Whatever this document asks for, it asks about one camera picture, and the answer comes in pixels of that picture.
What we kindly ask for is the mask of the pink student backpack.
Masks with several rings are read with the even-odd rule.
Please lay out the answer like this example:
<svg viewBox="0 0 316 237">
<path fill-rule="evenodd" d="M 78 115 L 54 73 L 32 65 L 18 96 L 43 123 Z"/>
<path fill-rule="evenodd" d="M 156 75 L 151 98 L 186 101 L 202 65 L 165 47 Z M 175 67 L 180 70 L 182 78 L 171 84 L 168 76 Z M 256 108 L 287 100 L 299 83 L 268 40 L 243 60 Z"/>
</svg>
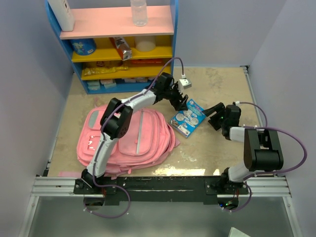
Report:
<svg viewBox="0 0 316 237">
<path fill-rule="evenodd" d="M 50 176 L 80 177 L 97 150 L 101 135 L 100 119 L 106 107 L 82 109 L 78 123 L 72 116 L 77 115 L 80 109 L 67 107 L 53 153 Z M 179 144 L 162 113 L 142 109 L 132 116 L 127 133 L 114 146 L 105 174 L 115 179 L 160 165 Z"/>
</svg>

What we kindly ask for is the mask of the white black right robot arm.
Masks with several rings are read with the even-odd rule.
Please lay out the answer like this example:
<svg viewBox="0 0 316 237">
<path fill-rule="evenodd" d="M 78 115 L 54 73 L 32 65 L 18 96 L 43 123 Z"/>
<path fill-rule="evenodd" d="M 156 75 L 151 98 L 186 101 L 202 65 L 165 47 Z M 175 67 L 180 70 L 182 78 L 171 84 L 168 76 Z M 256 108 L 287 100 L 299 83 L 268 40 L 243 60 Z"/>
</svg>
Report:
<svg viewBox="0 0 316 237">
<path fill-rule="evenodd" d="M 281 170 L 284 160 L 277 131 L 240 126 L 241 108 L 235 102 L 227 106 L 218 103 L 203 113 L 227 140 L 243 143 L 243 161 L 226 168 L 216 181 L 207 184 L 214 193 L 235 194 L 246 188 L 243 181 L 249 175 Z"/>
</svg>

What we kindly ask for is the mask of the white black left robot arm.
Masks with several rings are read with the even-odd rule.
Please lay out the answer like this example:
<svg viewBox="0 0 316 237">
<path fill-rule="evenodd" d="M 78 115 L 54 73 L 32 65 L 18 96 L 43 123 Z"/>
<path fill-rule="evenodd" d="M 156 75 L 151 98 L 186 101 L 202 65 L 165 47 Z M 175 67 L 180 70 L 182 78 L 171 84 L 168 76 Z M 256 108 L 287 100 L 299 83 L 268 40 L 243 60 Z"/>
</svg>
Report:
<svg viewBox="0 0 316 237">
<path fill-rule="evenodd" d="M 116 143 L 128 131 L 132 115 L 140 109 L 154 105 L 166 99 L 176 111 L 187 110 L 188 95 L 183 90 L 190 88 L 192 83 L 183 74 L 181 79 L 174 81 L 172 75 L 162 73 L 141 92 L 123 100 L 113 98 L 101 118 L 100 141 L 92 161 L 75 181 L 75 194 L 96 194 L 101 191 L 106 166 Z"/>
</svg>

